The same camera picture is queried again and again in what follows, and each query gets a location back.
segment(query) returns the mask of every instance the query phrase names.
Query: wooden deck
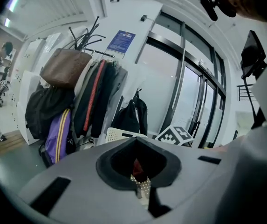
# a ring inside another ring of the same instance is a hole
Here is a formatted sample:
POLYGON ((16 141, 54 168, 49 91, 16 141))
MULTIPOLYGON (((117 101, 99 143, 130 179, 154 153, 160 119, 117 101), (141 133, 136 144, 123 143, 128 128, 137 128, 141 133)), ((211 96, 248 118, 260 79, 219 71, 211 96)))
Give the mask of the wooden deck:
POLYGON ((27 145, 19 130, 4 134, 6 141, 0 142, 0 156, 20 146, 27 145))

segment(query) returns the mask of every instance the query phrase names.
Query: brown leather bag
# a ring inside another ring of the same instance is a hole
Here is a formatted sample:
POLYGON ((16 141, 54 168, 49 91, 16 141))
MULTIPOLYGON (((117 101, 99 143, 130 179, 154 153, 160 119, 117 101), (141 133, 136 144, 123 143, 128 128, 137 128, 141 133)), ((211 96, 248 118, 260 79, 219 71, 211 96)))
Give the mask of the brown leather bag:
POLYGON ((75 88, 79 76, 91 58, 89 54, 78 50, 58 48, 40 75, 50 85, 75 88))

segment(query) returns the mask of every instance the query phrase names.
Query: handbag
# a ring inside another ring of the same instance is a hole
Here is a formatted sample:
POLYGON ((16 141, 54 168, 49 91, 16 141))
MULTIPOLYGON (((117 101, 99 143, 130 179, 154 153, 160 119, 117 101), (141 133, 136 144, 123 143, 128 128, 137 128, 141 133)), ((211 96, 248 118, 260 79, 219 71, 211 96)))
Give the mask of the handbag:
POLYGON ((50 85, 75 88, 75 85, 92 56, 79 50, 55 50, 40 75, 50 85))

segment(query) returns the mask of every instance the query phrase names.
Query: fluorescent light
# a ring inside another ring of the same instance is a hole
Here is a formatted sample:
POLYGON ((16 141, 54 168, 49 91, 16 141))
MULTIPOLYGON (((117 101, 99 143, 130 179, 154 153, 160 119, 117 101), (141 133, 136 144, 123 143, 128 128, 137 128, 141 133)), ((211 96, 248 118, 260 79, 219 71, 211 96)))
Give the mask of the fluorescent light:
POLYGON ((11 12, 14 11, 17 2, 18 2, 18 0, 12 0, 11 4, 10 4, 10 6, 9 6, 9 10, 10 10, 11 12))
POLYGON ((9 27, 9 22, 10 22, 10 20, 8 18, 6 18, 6 20, 5 20, 5 27, 9 27))

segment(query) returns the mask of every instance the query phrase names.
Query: blue sign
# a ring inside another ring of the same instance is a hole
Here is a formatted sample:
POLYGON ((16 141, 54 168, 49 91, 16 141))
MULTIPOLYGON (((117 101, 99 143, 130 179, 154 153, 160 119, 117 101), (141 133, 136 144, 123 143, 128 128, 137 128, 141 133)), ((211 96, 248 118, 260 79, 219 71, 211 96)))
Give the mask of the blue sign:
POLYGON ((135 34, 118 31, 117 35, 110 42, 107 49, 125 54, 134 37, 135 34))

